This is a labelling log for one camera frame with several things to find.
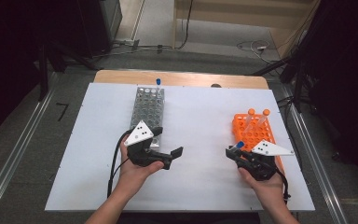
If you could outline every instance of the white table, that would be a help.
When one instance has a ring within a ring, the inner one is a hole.
[[[48,197],[47,211],[89,211],[106,198],[118,138],[130,127],[137,85],[91,83]],[[277,145],[292,149],[272,91],[165,86],[161,152],[184,147],[169,171],[150,176],[127,204],[135,212],[240,212],[262,207],[225,148],[231,121],[252,107],[271,111]],[[295,157],[282,157],[292,211],[314,210]]]

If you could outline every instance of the black cable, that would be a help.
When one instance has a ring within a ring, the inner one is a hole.
[[[127,158],[126,160],[124,160],[124,161],[116,168],[115,172],[114,172],[113,175],[112,175],[112,180],[115,178],[115,175],[116,175],[118,169],[119,169],[127,160],[129,160],[129,159],[130,159],[130,158]],[[111,185],[111,187],[108,188],[108,190],[107,190],[107,197],[108,197],[108,198],[109,198],[109,196],[110,196],[111,193],[112,193],[112,185]]]
[[[275,170],[278,173],[278,175],[281,176],[281,179],[282,179],[282,182],[283,182],[283,185],[284,185],[283,199],[284,199],[284,203],[287,204],[287,201],[291,197],[290,194],[289,194],[289,184],[287,183],[286,176],[284,176],[284,174],[278,169],[278,167],[276,167]]]
[[[289,183],[287,182],[286,176],[279,170],[278,166],[275,165],[275,167],[270,166],[268,163],[265,163],[263,161],[258,161],[260,164],[262,164],[263,166],[268,167],[269,169],[274,169],[278,175],[281,176],[282,182],[283,182],[283,200],[284,203],[287,204],[287,201],[289,200],[289,198],[291,197],[289,194]]]
[[[156,46],[153,46],[153,45],[133,46],[133,45],[126,45],[126,44],[124,44],[124,45],[128,46],[128,47],[137,47],[137,48],[144,48],[144,49],[182,49],[188,40],[188,25],[190,23],[190,15],[191,15],[191,9],[193,7],[193,1],[194,0],[191,0],[191,2],[190,2],[190,8],[188,9],[188,14],[187,14],[186,37],[185,37],[184,42],[182,43],[182,45],[179,48],[174,48],[173,46],[166,46],[166,45],[156,45]]]
[[[289,41],[291,39],[293,39],[293,37],[295,37],[298,32],[305,26],[305,24],[307,24],[310,21],[310,15],[312,14],[313,10],[315,10],[317,4],[315,4],[312,8],[312,10],[310,11],[310,14],[308,14],[307,18],[305,19],[304,23],[300,26],[300,28],[298,28],[298,30],[292,35],[290,36],[290,38],[288,40],[286,40],[286,42],[284,42],[283,44],[281,44],[279,47],[277,47],[276,49],[280,49],[282,46],[286,45],[287,43],[289,43]]]
[[[115,177],[115,174],[116,174],[116,171],[117,169],[115,170],[115,165],[116,165],[116,159],[117,159],[117,154],[118,154],[118,149],[120,148],[120,144],[121,144],[121,141],[123,141],[124,137],[127,135],[127,134],[130,134],[132,133],[132,129],[131,130],[127,130],[126,132],[124,132],[121,137],[118,139],[118,142],[117,142],[117,145],[116,145],[116,149],[115,149],[115,155],[113,156],[113,161],[112,161],[112,167],[111,167],[111,170],[110,170],[110,178],[109,178],[109,182],[107,184],[107,197],[109,197],[109,195],[111,194],[112,192],[112,184],[113,184],[113,178]]]
[[[190,2],[190,8],[188,9],[188,14],[187,14],[187,22],[186,22],[186,37],[185,37],[185,41],[182,43],[182,45],[179,48],[175,48],[175,49],[182,49],[188,39],[188,24],[190,23],[190,15],[191,15],[191,9],[193,7],[193,0],[191,0]]]

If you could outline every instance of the cable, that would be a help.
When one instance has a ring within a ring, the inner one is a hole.
[[[118,154],[118,148],[120,147],[121,142],[123,141],[124,137],[127,134],[132,133],[132,130],[127,130],[126,132],[124,132],[121,137],[118,139],[117,145],[116,145],[116,149],[115,149],[115,154],[113,156],[113,160],[112,160],[112,167],[110,170],[110,178],[107,184],[107,197],[110,196],[110,194],[112,193],[112,184],[113,184],[113,178],[115,177],[116,171],[118,170],[118,168],[127,160],[123,161],[118,168],[115,170],[115,165],[116,165],[116,159],[117,159],[117,154]]]
[[[153,50],[160,50],[160,49],[170,49],[170,50],[179,50],[182,49],[187,40],[188,40],[188,25],[190,23],[190,15],[191,15],[191,10],[193,8],[193,2],[194,0],[191,0],[190,2],[190,8],[188,9],[188,14],[187,14],[187,22],[186,22],[186,37],[184,42],[182,43],[182,45],[179,48],[174,48],[173,46],[166,46],[166,45],[157,45],[157,46],[153,46],[153,45],[141,45],[141,46],[133,46],[133,45],[125,45],[128,47],[136,47],[136,48],[141,48],[141,50],[133,50],[133,51],[128,51],[128,52],[120,52],[120,53],[113,53],[113,54],[108,54],[108,55],[118,55],[118,54],[125,54],[125,53],[134,53],[134,52],[139,52],[139,51],[143,51],[143,50],[148,50],[148,49],[153,49]]]
[[[291,197],[290,194],[289,194],[289,184],[287,183],[286,176],[284,176],[284,174],[278,169],[278,167],[275,167],[275,170],[278,173],[278,175],[281,176],[281,179],[282,179],[282,182],[283,182],[283,185],[284,185],[283,199],[284,199],[284,203],[287,204],[287,201]]]
[[[315,10],[316,5],[317,5],[317,4],[315,4],[315,5],[313,6],[312,10],[310,11],[310,14],[308,14],[307,18],[305,19],[304,23],[300,26],[300,28],[297,29],[297,31],[296,31],[292,36],[290,36],[290,38],[289,38],[288,40],[286,40],[286,42],[284,42],[283,44],[281,44],[281,45],[280,45],[279,47],[277,47],[276,49],[280,49],[282,46],[288,44],[288,43],[290,42],[290,40],[293,39],[293,38],[298,34],[298,32],[304,28],[304,26],[310,21],[310,15],[312,14],[313,10]]]

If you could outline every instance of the hand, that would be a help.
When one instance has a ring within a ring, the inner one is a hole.
[[[278,169],[284,174],[283,168],[275,161]],[[298,223],[291,215],[283,199],[283,182],[278,174],[265,181],[256,181],[244,168],[238,169],[242,179],[255,191],[255,195],[265,210],[269,212],[275,223]]]
[[[278,161],[275,161],[280,171],[284,174]],[[244,168],[239,168],[242,179],[255,191],[258,200],[264,208],[275,203],[284,203],[283,182],[278,174],[272,176],[270,180],[256,181],[251,174]]]
[[[128,158],[127,147],[124,146],[127,138],[128,136],[125,136],[120,143],[121,162],[124,162]],[[131,198],[139,191],[146,179],[163,166],[164,163],[162,161],[155,161],[146,167],[141,167],[127,160],[120,167],[120,178],[118,179],[115,191],[120,191]]]

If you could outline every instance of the table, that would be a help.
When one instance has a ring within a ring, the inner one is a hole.
[[[320,0],[196,0],[190,19],[269,27],[277,51],[283,58],[310,25],[319,3]],[[189,6],[190,0],[174,0],[174,47],[177,19],[187,19]]]
[[[152,71],[100,71],[94,83],[89,85],[79,111],[48,197],[45,208],[47,211],[95,210],[104,201],[115,145],[121,134],[129,129],[137,88],[134,84],[142,83],[142,86],[148,87],[147,84],[153,84],[157,77],[161,78],[166,92],[161,152],[169,153],[172,149],[184,147],[184,153],[172,162],[169,171],[150,176],[124,210],[262,210],[253,190],[241,182],[235,162],[226,158],[225,148],[234,141],[230,131],[232,114],[245,107],[238,104],[239,99],[256,111],[267,106],[271,110],[268,120],[277,144],[292,148],[279,108],[272,92],[267,90],[264,78]],[[224,88],[208,88],[214,83]],[[253,89],[239,89],[240,85]],[[282,162],[290,185],[289,193],[292,195],[288,203],[289,209],[314,210],[296,158],[282,157]]]

